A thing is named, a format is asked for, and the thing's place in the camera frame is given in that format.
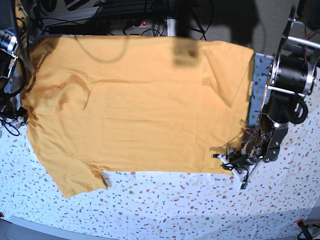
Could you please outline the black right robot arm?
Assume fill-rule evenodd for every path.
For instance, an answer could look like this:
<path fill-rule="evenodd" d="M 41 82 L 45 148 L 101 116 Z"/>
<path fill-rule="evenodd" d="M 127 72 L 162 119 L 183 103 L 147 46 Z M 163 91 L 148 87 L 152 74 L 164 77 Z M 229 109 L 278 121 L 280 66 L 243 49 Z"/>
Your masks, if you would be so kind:
<path fill-rule="evenodd" d="M 27 71 L 34 72 L 29 56 L 30 4 L 28 0 L 0 2 L 0 128 L 18 136 L 28 122 L 20 94 Z"/>

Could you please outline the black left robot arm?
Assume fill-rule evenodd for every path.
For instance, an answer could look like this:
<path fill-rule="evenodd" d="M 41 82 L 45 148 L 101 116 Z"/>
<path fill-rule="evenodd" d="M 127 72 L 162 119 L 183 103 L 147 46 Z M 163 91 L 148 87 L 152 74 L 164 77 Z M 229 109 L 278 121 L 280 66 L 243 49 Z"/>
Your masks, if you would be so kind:
<path fill-rule="evenodd" d="M 277 52 L 270 63 L 257 122 L 246 124 L 244 139 L 226 154 L 215 154 L 221 167 L 231 171 L 244 190 L 261 163 L 277 160 L 289 123 L 301 124 L 308 116 L 305 97 L 312 94 L 320 64 L 320 45 L 290 34 L 301 24 L 317 34 L 320 31 L 320 2 L 301 0 L 292 8 Z"/>

